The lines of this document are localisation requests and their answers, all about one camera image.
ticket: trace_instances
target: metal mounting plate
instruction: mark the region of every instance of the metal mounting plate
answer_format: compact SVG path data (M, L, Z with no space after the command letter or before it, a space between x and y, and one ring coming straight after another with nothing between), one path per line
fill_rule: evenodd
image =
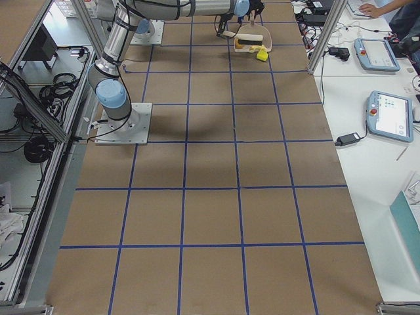
M130 45L134 46L147 46L147 45L160 45L162 44L163 27L165 23L163 21L150 20L155 27L155 34L150 37L141 39L133 36Z
M133 110L140 115L140 121L133 130L127 133L112 132L108 135L95 138L96 144L101 145L120 145L120 144L147 144L149 137L150 117L152 116L152 103L132 103ZM102 112L101 119L107 119L105 111ZM99 125L98 135L109 133L112 129L108 124Z

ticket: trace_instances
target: keyboard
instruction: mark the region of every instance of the keyboard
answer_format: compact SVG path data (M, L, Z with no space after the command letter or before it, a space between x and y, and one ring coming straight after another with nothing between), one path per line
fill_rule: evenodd
M359 11L360 6L364 5L365 3L375 5L374 0L347 0L346 8L352 18L370 18L370 16L364 15Z

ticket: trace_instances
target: white table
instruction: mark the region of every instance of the white table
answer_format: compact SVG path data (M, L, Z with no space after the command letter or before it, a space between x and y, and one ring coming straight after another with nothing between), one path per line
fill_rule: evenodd
M410 97L413 74L394 77L324 77L325 114L333 138L365 133L366 101L372 90ZM320 77L316 77L320 86ZM398 156L408 149L397 161ZM411 263L389 205L414 171L420 173L420 134L411 144L367 135L337 149L373 271L384 301L420 301L420 276Z

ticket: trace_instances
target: yellow sponge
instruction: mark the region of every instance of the yellow sponge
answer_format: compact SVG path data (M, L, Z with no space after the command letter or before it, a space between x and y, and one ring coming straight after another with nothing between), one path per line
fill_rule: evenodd
M266 62L268 59L268 52L265 47L262 47L257 53L257 59Z

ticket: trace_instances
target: floor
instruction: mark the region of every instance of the floor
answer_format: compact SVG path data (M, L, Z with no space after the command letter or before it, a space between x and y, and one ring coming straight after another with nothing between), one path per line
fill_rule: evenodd
M381 300L291 5L268 62L213 18L165 24L123 78L147 146L88 144L54 314L376 314Z

